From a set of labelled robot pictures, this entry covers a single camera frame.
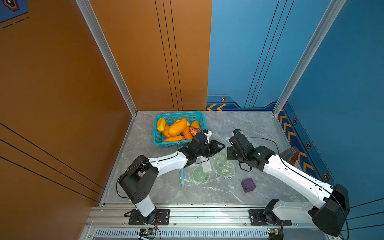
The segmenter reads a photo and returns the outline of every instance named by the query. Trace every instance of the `marble floor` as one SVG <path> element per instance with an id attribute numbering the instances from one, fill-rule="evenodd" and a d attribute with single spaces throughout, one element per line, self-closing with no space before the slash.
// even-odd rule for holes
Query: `marble floor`
<path id="1" fill-rule="evenodd" d="M 146 157 L 159 157 L 171 154 L 176 148 L 161 148 L 152 142 L 154 119 L 163 111 L 139 111 L 134 120 L 132 129 L 124 146 L 122 155 L 116 162 L 114 172 L 103 194 L 104 203 L 123 203 L 129 199 L 120 198 L 116 194 L 115 184 L 117 178 L 123 173 L 133 160 L 143 154 Z M 219 135 L 223 140 L 231 137 L 234 129 L 241 129 L 247 137 L 264 137 L 274 140 L 279 151 L 289 148 L 289 143 L 271 112 L 264 111 L 207 111 L 204 112 L 207 129 Z M 266 146 L 276 151 L 273 142 L 263 139 L 250 139 L 255 147 Z M 204 184 L 181 185 L 181 172 L 174 170 L 160 176 L 154 183 L 150 192 L 152 201 L 161 203 L 210 203 L 210 204 L 267 204 L 271 199 L 278 198 L 284 201 L 301 202 L 305 198 L 297 191 L 279 179 L 257 169 L 251 172 L 243 171 L 236 164 L 235 176 L 231 179 L 214 179 Z M 256 189 L 244 193 L 241 181 L 251 177 Z M 126 196 L 118 185 L 120 195 Z"/>

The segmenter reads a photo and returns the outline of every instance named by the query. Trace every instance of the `plastic bag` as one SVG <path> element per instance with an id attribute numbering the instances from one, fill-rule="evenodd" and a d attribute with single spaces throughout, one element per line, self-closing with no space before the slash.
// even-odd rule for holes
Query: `plastic bag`
<path id="1" fill-rule="evenodd" d="M 196 163 L 183 169 L 184 186 L 202 185 L 212 190 L 232 192 L 236 165 L 227 160 L 228 142 L 217 134 L 212 134 L 210 140 L 225 144 L 225 148 L 212 157 L 198 157 Z"/>

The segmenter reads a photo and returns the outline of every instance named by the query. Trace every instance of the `black mounting plate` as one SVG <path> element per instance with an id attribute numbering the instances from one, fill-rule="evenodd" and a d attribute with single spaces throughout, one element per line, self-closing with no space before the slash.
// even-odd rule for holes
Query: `black mounting plate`
<path id="1" fill-rule="evenodd" d="M 159 217 L 159 225 L 168 225 L 169 224 L 169 209 L 158 209 L 156 216 Z M 137 209 L 133 209 L 131 215 L 129 216 L 129 225 L 152 225 L 146 224 L 141 213 Z"/>
<path id="2" fill-rule="evenodd" d="M 261 217 L 263 215 L 264 210 L 263 209 L 250 209 L 248 210 L 249 213 L 249 220 L 251 220 L 252 226 L 280 226 L 280 223 L 276 225 L 270 225 L 267 222 L 263 220 Z M 283 221 L 284 226 L 291 226 L 292 222 L 291 220 L 285 220 Z"/>

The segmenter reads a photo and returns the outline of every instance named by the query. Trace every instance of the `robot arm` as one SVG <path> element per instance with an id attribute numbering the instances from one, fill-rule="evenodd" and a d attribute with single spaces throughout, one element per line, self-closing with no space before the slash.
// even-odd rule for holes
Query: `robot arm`
<path id="1" fill-rule="evenodd" d="M 186 143 L 177 152 L 158 158 L 138 156 L 118 179 L 132 203 L 142 215 L 143 221 L 153 224 L 157 209 L 149 197 L 149 192 L 157 177 L 175 169 L 190 166 L 198 156 L 209 157 L 220 152 L 225 145 L 209 141 L 210 131 L 197 133 L 191 143 Z M 321 182 L 306 173 L 291 167 L 272 150 L 259 146 L 254 148 L 239 129 L 233 131 L 227 148 L 227 159 L 246 164 L 268 173 L 301 193 L 309 200 L 305 203 L 283 202 L 272 199 L 264 209 L 263 219 L 270 225 L 282 220 L 297 220 L 314 223 L 323 232 L 338 236 L 349 214 L 347 190 L 336 184 L 334 187 Z"/>
<path id="2" fill-rule="evenodd" d="M 254 148 L 239 129 L 233 131 L 229 141 L 232 146 L 227 149 L 228 160 L 238 160 L 240 167 L 243 163 L 250 170 L 255 167 L 282 180 L 310 202 L 272 199 L 264 210 L 266 222 L 274 225 L 290 219 L 314 223 L 323 232 L 339 236 L 349 214 L 348 191 L 345 187 L 339 184 L 333 187 L 307 175 L 264 146 Z"/>
<path id="3" fill-rule="evenodd" d="M 197 157 L 210 157 L 225 145 L 216 140 L 209 141 L 211 131 L 203 130 L 193 137 L 178 151 L 163 157 L 146 158 L 138 156 L 118 179 L 118 183 L 141 213 L 147 224 L 153 224 L 156 207 L 148 195 L 156 178 L 175 169 L 182 169 L 193 164 Z"/>

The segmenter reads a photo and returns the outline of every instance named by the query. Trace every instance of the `orange wall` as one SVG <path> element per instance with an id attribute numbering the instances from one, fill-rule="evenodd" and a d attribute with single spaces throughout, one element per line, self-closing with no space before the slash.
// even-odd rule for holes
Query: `orange wall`
<path id="1" fill-rule="evenodd" d="M 211 0 L 90 2 L 139 111 L 205 110 Z"/>
<path id="2" fill-rule="evenodd" d="M 28 10 L 0 24 L 1 238 L 76 239 L 132 116 L 75 0 Z"/>

